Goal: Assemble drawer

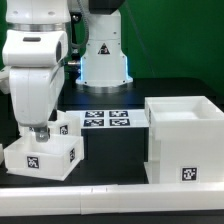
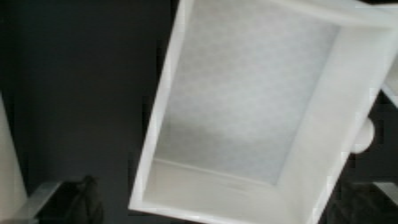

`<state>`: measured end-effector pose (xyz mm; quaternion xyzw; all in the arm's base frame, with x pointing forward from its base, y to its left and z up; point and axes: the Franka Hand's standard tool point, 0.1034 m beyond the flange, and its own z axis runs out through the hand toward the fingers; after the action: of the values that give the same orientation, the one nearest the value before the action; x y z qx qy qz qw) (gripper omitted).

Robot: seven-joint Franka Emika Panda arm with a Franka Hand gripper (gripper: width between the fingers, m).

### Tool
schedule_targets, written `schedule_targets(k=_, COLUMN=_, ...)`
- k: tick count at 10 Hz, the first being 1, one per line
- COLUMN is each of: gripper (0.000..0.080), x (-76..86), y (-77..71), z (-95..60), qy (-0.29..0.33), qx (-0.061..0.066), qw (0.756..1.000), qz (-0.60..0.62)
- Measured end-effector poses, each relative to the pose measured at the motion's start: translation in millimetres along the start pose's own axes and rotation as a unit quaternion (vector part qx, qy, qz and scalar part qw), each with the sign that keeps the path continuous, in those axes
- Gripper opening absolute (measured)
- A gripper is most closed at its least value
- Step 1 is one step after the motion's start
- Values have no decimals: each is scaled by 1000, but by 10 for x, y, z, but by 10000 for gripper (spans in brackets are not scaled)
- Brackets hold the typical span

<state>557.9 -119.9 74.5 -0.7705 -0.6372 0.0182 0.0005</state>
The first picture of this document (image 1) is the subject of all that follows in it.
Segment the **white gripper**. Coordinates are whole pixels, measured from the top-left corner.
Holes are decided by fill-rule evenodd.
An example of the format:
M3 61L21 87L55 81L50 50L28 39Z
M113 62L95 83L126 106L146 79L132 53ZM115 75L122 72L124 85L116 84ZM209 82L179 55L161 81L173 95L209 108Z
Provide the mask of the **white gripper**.
M64 85L64 68L12 67L10 92L16 121L23 127L34 127L36 141L50 138L48 119Z

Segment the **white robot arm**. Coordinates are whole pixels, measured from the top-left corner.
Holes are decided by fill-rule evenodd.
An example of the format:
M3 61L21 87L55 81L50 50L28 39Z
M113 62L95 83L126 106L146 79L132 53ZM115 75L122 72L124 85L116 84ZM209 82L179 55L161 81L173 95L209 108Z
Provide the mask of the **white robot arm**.
M9 28L2 49L0 91L38 142L50 138L48 120L64 84L64 60L83 48L79 87L99 93L131 85L121 50L125 0L6 0Z

